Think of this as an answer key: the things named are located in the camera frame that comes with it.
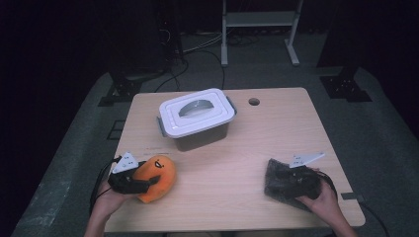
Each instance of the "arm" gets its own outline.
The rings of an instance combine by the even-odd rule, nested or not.
[[[334,192],[325,181],[321,181],[321,194],[317,199],[310,199],[309,197],[297,197],[296,199],[305,204],[320,219],[330,225],[338,237],[358,236],[355,230],[349,225],[339,207]]]
[[[118,210],[123,203],[134,197],[134,195],[122,195],[113,191],[107,181],[103,182],[99,188],[99,197],[93,207],[87,224],[85,237],[102,237],[105,232],[106,222],[111,215]]]

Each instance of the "wooden table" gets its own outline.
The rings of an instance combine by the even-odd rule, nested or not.
[[[132,101],[116,155],[130,151],[147,160],[167,154],[178,179],[169,194],[144,204],[131,199],[114,213],[107,232],[297,229],[326,226],[314,214],[264,195],[271,158],[290,163],[295,154],[324,151],[314,161],[338,194],[352,189],[307,92],[302,88],[227,90],[238,110],[226,138],[191,151],[178,151],[163,137],[156,117],[160,104],[188,93],[138,94]],[[259,106],[251,106],[256,98]],[[354,199],[339,204],[352,226],[365,217]]]

